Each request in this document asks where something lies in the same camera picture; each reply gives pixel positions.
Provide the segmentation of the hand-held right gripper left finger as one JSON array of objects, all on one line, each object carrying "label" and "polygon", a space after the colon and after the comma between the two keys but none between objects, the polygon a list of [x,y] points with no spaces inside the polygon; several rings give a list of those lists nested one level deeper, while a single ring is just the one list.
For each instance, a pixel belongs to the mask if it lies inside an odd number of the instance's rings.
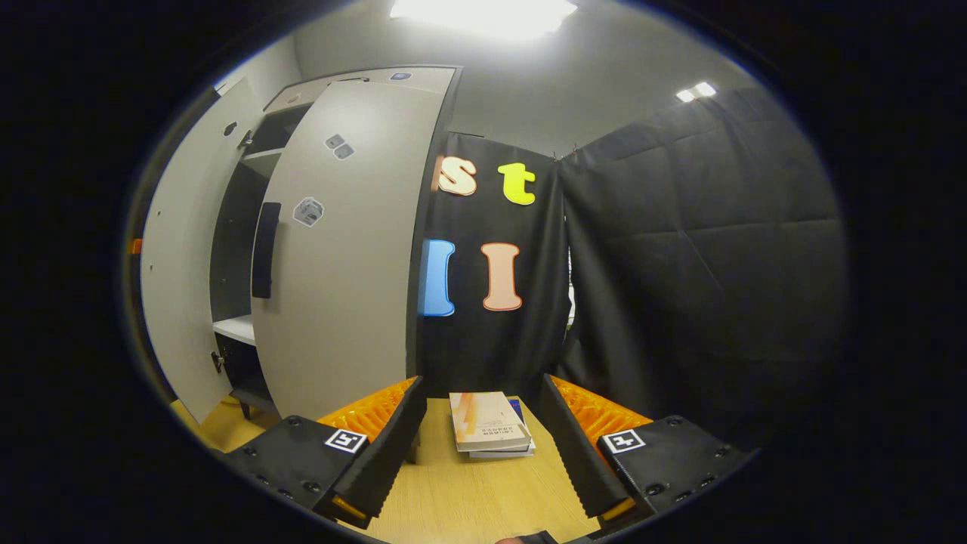
[{"label": "hand-held right gripper left finger", "polygon": [[220,459],[288,502],[366,529],[410,457],[426,413],[423,381],[412,376],[318,420],[288,416]]}]

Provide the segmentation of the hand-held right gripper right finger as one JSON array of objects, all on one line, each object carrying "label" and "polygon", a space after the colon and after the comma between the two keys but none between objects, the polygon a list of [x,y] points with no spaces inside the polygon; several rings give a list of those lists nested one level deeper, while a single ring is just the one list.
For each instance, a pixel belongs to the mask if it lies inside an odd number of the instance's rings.
[{"label": "hand-held right gripper right finger", "polygon": [[541,423],[601,533],[693,502],[756,457],[686,417],[650,419],[557,376],[543,376]]}]

